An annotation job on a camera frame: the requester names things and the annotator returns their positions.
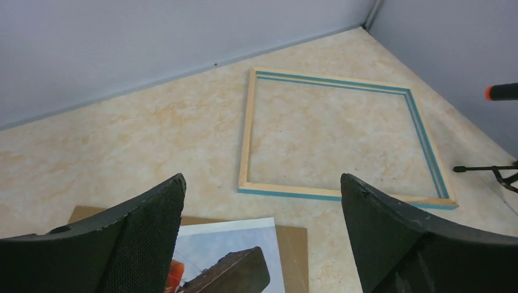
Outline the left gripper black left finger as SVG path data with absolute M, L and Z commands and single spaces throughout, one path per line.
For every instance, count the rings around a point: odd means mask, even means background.
M 162 292 L 185 194 L 176 174 L 46 234 L 1 239 L 1 291 Z

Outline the black microphone tripod stand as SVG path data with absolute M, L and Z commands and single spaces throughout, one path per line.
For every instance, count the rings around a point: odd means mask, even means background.
M 503 177 L 501 174 L 502 170 L 515 170 L 517 171 L 517 161 L 513 162 L 511 165 L 506 166 L 487 166 L 487 167 L 466 167 L 463 165 L 458 165 L 453 167 L 453 171 L 456 173 L 465 173 L 465 172 L 475 172 L 475 171 L 491 171 L 495 176 L 497 182 L 504 187 L 505 189 L 517 193 L 517 188 L 513 186 L 513 183 L 517 182 L 517 173 Z

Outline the printed photo sheet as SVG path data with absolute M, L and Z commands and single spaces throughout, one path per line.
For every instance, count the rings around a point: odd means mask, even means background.
M 165 292 L 285 292 L 272 217 L 183 217 Z

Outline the brown cardboard backing board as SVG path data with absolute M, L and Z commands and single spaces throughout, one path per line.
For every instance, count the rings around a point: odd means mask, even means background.
M 233 251 L 259 246 L 271 277 L 265 292 L 308 292 L 307 229 L 281 226 L 272 217 L 216 220 L 182 216 L 173 258 L 188 281 Z

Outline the wooden picture frame blue edges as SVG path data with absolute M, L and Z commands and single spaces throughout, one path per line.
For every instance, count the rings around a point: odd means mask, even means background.
M 325 74 L 304 73 L 301 71 L 282 70 L 265 67 L 251 67 L 244 113 L 243 142 L 238 176 L 238 192 L 242 194 L 266 195 L 311 200 L 340 201 L 341 192 L 332 189 L 283 186 L 278 184 L 253 183 L 249 181 L 252 131 L 254 127 L 256 83 L 258 79 L 293 82 L 297 84 L 318 85 L 340 89 L 352 89 L 366 92 L 388 93 L 405 99 L 410 117 L 414 124 L 421 148 L 425 155 L 437 197 L 415 197 L 394 194 L 392 197 L 418 208 L 454 210 L 459 203 L 454 195 L 447 171 L 438 154 L 430 127 L 425 118 L 421 101 L 414 97 L 412 89 L 406 85 L 391 84 L 381 81 L 329 76 Z

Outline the black microphone with orange tip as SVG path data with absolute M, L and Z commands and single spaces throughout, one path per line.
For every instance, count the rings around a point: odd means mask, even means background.
M 515 101 L 518 99 L 518 83 L 492 85 L 484 94 L 489 101 Z

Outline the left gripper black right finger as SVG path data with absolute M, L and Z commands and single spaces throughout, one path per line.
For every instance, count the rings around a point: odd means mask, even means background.
M 464 226 L 341 176 L 363 292 L 516 292 L 517 238 Z

